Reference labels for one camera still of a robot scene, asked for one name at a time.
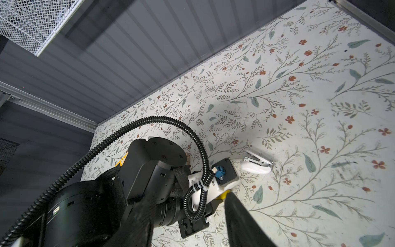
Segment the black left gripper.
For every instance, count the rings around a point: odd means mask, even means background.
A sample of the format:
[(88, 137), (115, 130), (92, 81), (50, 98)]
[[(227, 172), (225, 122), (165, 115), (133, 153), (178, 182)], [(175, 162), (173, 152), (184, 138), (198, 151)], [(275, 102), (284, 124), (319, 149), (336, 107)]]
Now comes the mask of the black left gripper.
[(216, 206), (213, 202), (211, 202), (207, 205), (205, 215), (201, 219), (197, 221), (192, 221), (188, 218), (179, 220), (178, 224), (181, 237), (185, 239), (202, 230), (207, 229), (210, 226), (210, 223), (208, 222), (208, 217), (213, 215), (215, 211)]

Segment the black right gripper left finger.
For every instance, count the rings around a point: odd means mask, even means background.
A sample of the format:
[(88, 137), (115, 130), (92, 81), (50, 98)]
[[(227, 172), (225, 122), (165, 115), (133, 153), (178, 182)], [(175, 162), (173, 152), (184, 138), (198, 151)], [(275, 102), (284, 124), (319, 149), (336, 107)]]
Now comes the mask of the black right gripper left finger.
[(156, 204), (152, 197), (144, 197), (132, 209), (126, 222), (104, 247), (150, 247), (154, 229)]

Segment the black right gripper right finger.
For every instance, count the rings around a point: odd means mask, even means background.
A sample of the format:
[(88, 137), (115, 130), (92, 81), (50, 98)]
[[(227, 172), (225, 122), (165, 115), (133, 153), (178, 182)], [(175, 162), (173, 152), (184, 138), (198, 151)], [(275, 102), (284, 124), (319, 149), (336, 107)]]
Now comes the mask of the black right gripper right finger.
[(224, 209), (231, 247), (275, 246), (234, 193), (227, 194)]

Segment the yellow rectangular block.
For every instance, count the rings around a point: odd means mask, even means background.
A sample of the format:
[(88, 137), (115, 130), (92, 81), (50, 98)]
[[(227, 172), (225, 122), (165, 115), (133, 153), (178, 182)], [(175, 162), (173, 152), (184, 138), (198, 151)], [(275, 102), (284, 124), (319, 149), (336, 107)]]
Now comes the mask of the yellow rectangular block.
[(216, 197), (216, 200), (225, 200), (227, 195), (230, 193), (230, 190), (226, 190), (222, 194), (220, 194), (218, 197)]

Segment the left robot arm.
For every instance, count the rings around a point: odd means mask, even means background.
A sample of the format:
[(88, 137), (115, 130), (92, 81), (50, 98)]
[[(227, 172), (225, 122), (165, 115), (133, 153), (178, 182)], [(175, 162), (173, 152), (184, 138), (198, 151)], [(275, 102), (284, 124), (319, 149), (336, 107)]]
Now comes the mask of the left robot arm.
[(153, 197), (154, 227), (178, 223), (181, 236), (208, 228), (187, 219), (187, 156), (176, 143), (154, 137), (133, 141), (122, 165), (92, 181), (60, 190), (21, 236), (27, 247), (100, 247), (126, 222), (144, 196)]

